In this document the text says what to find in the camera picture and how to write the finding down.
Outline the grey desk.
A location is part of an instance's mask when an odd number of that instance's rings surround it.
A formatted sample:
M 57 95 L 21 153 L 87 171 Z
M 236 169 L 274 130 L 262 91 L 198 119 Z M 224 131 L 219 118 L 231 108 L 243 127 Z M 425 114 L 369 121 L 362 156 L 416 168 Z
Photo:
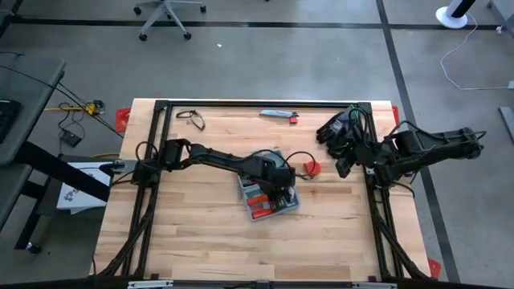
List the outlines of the grey desk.
M 101 201 L 106 201 L 109 196 L 108 185 L 28 140 L 48 100 L 58 90 L 64 74 L 66 63 L 63 60 L 49 59 L 48 63 L 51 70 L 44 71 L 35 67 L 26 55 L 0 53 L 0 100 L 16 100 L 22 105 L 5 140 L 0 144 L 0 230 L 21 194 L 36 200 L 14 245 L 16 250 L 27 251 L 27 243 L 32 242 L 31 237 L 40 218 L 38 208 L 47 192 L 46 185 L 28 180 L 33 171 L 39 171 L 49 180 L 61 181 Z

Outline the clear safety glasses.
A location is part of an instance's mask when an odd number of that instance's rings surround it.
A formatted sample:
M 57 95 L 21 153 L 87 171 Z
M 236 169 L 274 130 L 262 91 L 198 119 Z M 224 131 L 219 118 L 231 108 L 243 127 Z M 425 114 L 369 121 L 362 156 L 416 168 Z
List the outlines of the clear safety glasses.
M 206 122 L 203 116 L 195 109 L 177 112 L 175 116 L 177 119 L 189 120 L 200 131 L 203 131 L 206 128 Z

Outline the black keyboard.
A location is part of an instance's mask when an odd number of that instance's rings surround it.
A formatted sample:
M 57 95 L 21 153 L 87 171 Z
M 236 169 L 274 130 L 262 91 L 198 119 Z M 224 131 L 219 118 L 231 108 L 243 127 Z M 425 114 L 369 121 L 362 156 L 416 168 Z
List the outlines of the black keyboard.
M 0 144 L 5 140 L 22 105 L 16 100 L 0 100 Z

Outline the black aluminium table frame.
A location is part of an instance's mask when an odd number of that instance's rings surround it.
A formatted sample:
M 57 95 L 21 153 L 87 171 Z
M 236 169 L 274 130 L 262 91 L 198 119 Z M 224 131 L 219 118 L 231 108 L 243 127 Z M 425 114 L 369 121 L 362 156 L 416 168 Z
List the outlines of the black aluminium table frame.
M 163 173 L 149 236 L 137 241 L 128 271 L 244 285 L 378 277 L 365 172 L 355 167 L 340 178 L 334 160 L 316 142 L 316 130 L 346 106 L 346 101 L 175 100 L 173 112 L 195 109 L 206 128 L 172 118 L 169 138 L 239 156 L 278 149 L 297 168 L 315 158 L 321 172 L 298 180 L 299 209 L 258 222 L 249 219 L 233 173 L 205 165 Z M 298 123 L 259 114 L 267 109 L 297 112 Z

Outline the black work glove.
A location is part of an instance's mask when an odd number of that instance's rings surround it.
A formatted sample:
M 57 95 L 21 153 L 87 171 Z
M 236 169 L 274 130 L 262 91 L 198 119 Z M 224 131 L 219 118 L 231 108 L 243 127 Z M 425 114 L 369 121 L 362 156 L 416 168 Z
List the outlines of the black work glove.
M 316 140 L 323 144 L 331 140 L 339 134 L 342 129 L 347 127 L 349 122 L 348 114 L 346 112 L 339 112 L 332 116 L 324 125 L 316 130 Z
M 333 158 L 339 158 L 360 141 L 361 125 L 359 122 L 349 120 L 345 129 L 342 129 L 337 136 L 326 142 L 328 154 Z

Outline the grey plastic tool case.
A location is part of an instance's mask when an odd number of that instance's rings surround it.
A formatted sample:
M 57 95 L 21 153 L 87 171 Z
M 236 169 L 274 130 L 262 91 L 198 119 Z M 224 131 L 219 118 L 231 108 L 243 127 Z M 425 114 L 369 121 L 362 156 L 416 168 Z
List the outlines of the grey plastic tool case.
M 295 186 L 292 187 L 296 191 L 295 201 L 293 203 L 288 203 L 287 199 L 285 197 L 285 199 L 286 199 L 286 204 L 285 205 L 276 205 L 275 200 L 272 201 L 268 197 L 268 199 L 269 199 L 268 202 L 260 203 L 260 204 L 254 205 L 254 206 L 249 206 L 247 204 L 247 199 L 248 198 L 250 198 L 250 197 L 257 197 L 259 195 L 264 195 L 265 194 L 264 190 L 263 190 L 263 186 L 259 185 L 256 181 L 250 181 L 250 180 L 241 178 L 240 176 L 237 176 L 236 180 L 237 180 L 237 184 L 239 185 L 239 197 L 243 200 L 243 204 L 244 204 L 244 206 L 246 208 L 248 217 L 249 217 L 249 219 L 252 222 L 262 221 L 262 220 L 265 220 L 267 218 L 271 218 L 271 217 L 275 217 L 275 216 L 278 216 L 278 215 L 281 215 L 281 214 L 285 214 L 285 213 L 291 212 L 293 210 L 297 210 L 300 207 L 300 195 L 299 195 L 298 190 L 297 190 L 297 188 Z M 256 208 L 256 207 L 270 208 L 270 209 L 273 209 L 275 212 L 273 214 L 271 214 L 271 215 L 268 215 L 268 216 L 264 217 L 264 218 L 253 219 L 252 216 L 251 216 L 251 211 L 252 211 L 253 208 Z

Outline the black power adapter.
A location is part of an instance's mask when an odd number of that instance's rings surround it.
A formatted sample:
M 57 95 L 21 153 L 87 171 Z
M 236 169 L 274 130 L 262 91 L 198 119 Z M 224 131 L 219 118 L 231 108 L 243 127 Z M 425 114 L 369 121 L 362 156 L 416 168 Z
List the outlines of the black power adapter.
M 72 148 L 76 147 L 82 141 L 80 136 L 77 136 L 75 133 L 68 130 L 63 130 L 59 135 L 59 139 Z

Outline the grey utility knife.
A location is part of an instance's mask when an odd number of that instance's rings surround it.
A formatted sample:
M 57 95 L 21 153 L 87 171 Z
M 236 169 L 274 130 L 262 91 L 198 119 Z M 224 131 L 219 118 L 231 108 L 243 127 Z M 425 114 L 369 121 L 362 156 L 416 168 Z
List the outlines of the grey utility knife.
M 278 117 L 278 118 L 295 118 L 298 117 L 297 112 L 286 112 L 286 111 L 280 111 L 280 110 L 262 110 L 259 113 L 261 116 L 269 116 L 269 117 Z

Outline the silver metal bracket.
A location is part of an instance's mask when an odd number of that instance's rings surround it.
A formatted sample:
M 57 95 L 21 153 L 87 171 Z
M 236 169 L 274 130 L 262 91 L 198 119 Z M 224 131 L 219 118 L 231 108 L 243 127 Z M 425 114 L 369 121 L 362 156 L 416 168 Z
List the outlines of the silver metal bracket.
M 398 285 L 395 283 L 360 282 L 352 283 L 352 289 L 398 289 Z
M 173 280 L 139 280 L 128 283 L 127 289 L 170 289 L 173 287 Z

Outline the white cardboard box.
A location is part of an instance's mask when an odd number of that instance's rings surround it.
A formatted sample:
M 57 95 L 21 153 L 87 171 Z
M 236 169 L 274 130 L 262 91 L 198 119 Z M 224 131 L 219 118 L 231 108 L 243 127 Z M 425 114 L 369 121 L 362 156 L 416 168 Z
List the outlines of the white cardboard box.
M 107 162 L 69 162 L 69 165 L 72 167 L 95 178 L 104 185 L 110 185 L 112 178 L 100 170 L 100 166 L 106 164 Z M 56 209 L 70 210 L 70 214 L 77 214 L 84 210 L 105 207 L 106 205 L 106 201 L 101 201 L 99 198 L 93 197 L 76 188 L 72 188 L 67 184 L 62 184 Z

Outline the office chair base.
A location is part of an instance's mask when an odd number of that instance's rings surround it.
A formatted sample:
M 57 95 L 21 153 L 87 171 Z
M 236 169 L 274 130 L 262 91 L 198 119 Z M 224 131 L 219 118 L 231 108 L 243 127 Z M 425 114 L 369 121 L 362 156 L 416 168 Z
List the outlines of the office chair base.
M 148 35 L 146 34 L 147 30 L 155 24 L 162 16 L 165 16 L 168 20 L 173 20 L 174 23 L 181 29 L 183 32 L 183 37 L 185 40 L 190 40 L 192 35 L 190 32 L 182 24 L 179 17 L 175 14 L 173 9 L 174 6 L 197 6 L 202 14 L 207 12 L 207 6 L 201 1 L 190 1 L 190 0 L 151 0 L 148 2 L 140 2 L 136 3 L 133 7 L 133 12 L 136 16 L 141 15 L 142 7 L 152 8 L 153 13 L 149 16 L 149 18 L 145 21 L 143 26 L 140 29 L 140 33 L 138 35 L 139 40 L 145 42 L 148 39 Z

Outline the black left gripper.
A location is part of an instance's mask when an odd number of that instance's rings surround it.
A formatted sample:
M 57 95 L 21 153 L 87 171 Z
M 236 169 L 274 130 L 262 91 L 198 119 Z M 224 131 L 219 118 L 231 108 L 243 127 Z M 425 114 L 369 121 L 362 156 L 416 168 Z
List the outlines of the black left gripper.
M 263 159 L 263 175 L 260 182 L 269 185 L 273 189 L 286 189 L 286 199 L 288 203 L 295 201 L 296 191 L 293 187 L 296 184 L 296 169 L 284 162 L 278 166 L 275 161 Z M 285 205 L 286 199 L 283 190 L 277 190 L 275 194 L 276 205 Z

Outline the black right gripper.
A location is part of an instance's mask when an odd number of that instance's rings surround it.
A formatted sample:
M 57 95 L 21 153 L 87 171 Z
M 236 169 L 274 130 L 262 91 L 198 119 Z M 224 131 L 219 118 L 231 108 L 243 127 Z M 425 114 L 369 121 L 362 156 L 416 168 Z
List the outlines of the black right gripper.
M 373 167 L 381 162 L 381 144 L 359 143 L 352 147 L 351 155 L 344 157 L 343 162 L 336 163 L 336 169 L 341 178 L 346 178 L 354 165 Z

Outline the white round fan base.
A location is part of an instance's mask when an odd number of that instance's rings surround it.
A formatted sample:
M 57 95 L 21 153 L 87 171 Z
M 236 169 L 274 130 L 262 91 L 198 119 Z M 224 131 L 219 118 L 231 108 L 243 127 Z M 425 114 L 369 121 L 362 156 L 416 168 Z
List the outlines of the white round fan base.
M 447 6 L 435 11 L 435 17 L 441 25 L 450 29 L 461 29 L 468 23 L 467 12 L 476 0 L 451 0 Z

